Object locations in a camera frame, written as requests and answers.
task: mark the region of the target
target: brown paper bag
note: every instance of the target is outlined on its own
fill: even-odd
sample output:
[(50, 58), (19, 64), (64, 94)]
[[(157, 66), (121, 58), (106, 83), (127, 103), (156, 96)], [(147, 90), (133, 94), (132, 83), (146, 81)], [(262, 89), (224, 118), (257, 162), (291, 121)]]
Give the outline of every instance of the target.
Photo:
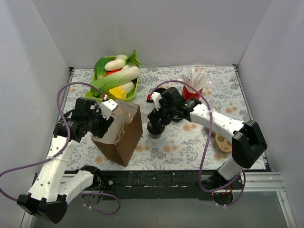
[(108, 132), (102, 139), (93, 136), (92, 141), (107, 159), (127, 166), (143, 134), (141, 111), (138, 104), (116, 102), (118, 109), (112, 115), (114, 122)]

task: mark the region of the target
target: red pepper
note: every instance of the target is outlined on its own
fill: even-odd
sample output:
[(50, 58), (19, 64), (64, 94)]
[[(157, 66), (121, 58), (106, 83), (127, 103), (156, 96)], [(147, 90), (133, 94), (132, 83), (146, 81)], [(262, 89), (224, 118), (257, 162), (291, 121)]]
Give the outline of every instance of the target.
[(118, 71), (120, 71), (120, 70), (121, 70), (121, 69), (114, 70), (114, 71), (110, 71), (110, 72), (108, 72), (108, 73), (105, 74), (105, 77), (109, 76), (109, 75), (112, 74), (112, 73), (118, 72)]

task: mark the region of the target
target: white wall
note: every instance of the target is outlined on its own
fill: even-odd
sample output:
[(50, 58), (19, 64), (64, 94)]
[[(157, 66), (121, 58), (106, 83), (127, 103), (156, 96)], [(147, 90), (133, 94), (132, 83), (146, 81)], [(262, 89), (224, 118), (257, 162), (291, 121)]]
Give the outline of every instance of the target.
[(70, 67), (137, 49), (143, 66), (239, 63), (271, 0), (33, 0)]
[(239, 64), (254, 118), (280, 171), (298, 227), (303, 218), (304, 1), (275, 0)]
[[(0, 1), (0, 172), (45, 158), (58, 111), (56, 95), (68, 67), (31, 0)], [(38, 168), (4, 175), (15, 198)], [(0, 194), (0, 227), (20, 226), (24, 211)]]

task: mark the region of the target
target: green plate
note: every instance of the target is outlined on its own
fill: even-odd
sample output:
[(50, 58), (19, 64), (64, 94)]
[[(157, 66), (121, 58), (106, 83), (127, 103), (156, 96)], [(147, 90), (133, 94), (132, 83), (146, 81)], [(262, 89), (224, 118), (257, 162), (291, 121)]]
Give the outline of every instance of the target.
[[(115, 60), (116, 56), (108, 56), (108, 57), (105, 57), (107, 59), (109, 59), (110, 61), (112, 60)], [(94, 76), (93, 76), (93, 81), (95, 81), (97, 79), (95, 73), (94, 73)], [(131, 93), (129, 93), (127, 95), (127, 98), (126, 99), (123, 99), (124, 101), (132, 101), (135, 97), (135, 94), (136, 94), (136, 91), (137, 91), (137, 87), (138, 87), (138, 82), (139, 82), (139, 77), (137, 79), (134, 79), (132, 81), (134, 83), (134, 89), (131, 91)], [(97, 98), (97, 97), (90, 97), (90, 98), (93, 98), (94, 100), (98, 101), (98, 102), (102, 102), (103, 99), (102, 98)]]

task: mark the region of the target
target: leaf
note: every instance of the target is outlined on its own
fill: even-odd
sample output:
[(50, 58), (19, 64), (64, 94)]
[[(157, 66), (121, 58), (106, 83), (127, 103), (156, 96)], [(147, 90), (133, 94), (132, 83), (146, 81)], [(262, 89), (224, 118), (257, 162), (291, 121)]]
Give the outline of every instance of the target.
[(136, 50), (133, 51), (133, 53), (129, 56), (129, 58), (126, 61), (126, 64), (130, 65), (139, 65), (139, 61), (136, 59), (137, 52)]
[(229, 79), (230, 82), (238, 82), (237, 78), (234, 76), (231, 76)]
[(94, 92), (92, 92), (92, 91), (85, 93), (85, 97), (87, 97), (87, 98), (92, 97), (92, 96), (94, 96)]
[(99, 92), (97, 90), (93, 90), (94, 91), (94, 97), (98, 97)]
[(102, 77), (105, 76), (105, 74), (107, 73), (107, 71), (105, 70), (105, 65), (110, 62), (109, 59), (107, 58), (101, 58), (100, 60), (98, 60), (98, 62), (95, 64), (94, 67), (94, 72), (97, 76), (97, 79), (100, 79)]
[(148, 86), (148, 85), (152, 86), (152, 84), (157, 81), (159, 81), (158, 76), (155, 76), (155, 74), (153, 74), (152, 76), (151, 75), (141, 76), (141, 78), (139, 80), (139, 84), (145, 85), (145, 86)]
[(147, 170), (151, 170), (151, 167), (149, 167), (147, 165), (145, 165), (145, 167), (146, 167)]

